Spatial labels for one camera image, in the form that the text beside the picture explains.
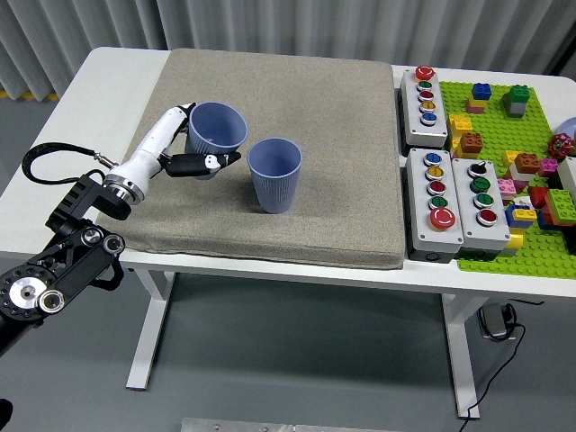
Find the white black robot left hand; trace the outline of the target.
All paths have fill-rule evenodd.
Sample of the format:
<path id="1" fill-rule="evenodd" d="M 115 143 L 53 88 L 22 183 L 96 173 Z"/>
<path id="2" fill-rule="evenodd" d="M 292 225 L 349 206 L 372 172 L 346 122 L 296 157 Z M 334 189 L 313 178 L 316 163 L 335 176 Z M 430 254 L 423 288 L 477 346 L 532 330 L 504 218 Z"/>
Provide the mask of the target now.
<path id="1" fill-rule="evenodd" d="M 225 103 L 178 105 L 163 114 L 131 158 L 113 168 L 104 184 L 124 188 L 142 200 L 149 180 L 161 170 L 172 177 L 208 180 L 241 158 L 238 148 L 247 137 L 246 120 Z"/>

